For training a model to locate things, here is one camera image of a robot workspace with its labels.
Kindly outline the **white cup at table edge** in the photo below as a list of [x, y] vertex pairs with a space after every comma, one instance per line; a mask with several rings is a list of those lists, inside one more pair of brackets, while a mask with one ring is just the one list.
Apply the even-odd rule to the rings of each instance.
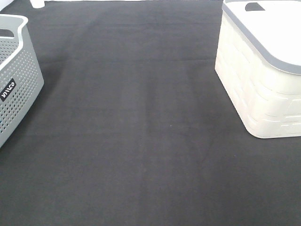
[[45, 6], [44, 0], [30, 0], [33, 8], [43, 8]]

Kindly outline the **black table cloth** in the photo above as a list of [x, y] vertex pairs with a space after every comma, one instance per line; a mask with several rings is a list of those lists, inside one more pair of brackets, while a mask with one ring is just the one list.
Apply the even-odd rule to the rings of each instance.
[[222, 2], [47, 2], [45, 81], [0, 150], [3, 226], [298, 226], [301, 139], [258, 139], [214, 70]]

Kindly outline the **grey perforated plastic basket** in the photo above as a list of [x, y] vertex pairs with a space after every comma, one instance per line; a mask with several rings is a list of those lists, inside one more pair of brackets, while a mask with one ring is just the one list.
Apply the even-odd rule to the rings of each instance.
[[44, 79], [27, 29], [28, 18], [2, 14], [0, 27], [0, 143], [3, 145], [39, 95]]

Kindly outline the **white woven-pattern storage basket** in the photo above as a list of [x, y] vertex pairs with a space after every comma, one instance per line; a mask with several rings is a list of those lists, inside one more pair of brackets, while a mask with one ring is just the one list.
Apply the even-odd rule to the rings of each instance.
[[215, 71], [258, 138], [301, 134], [301, 3], [225, 0]]

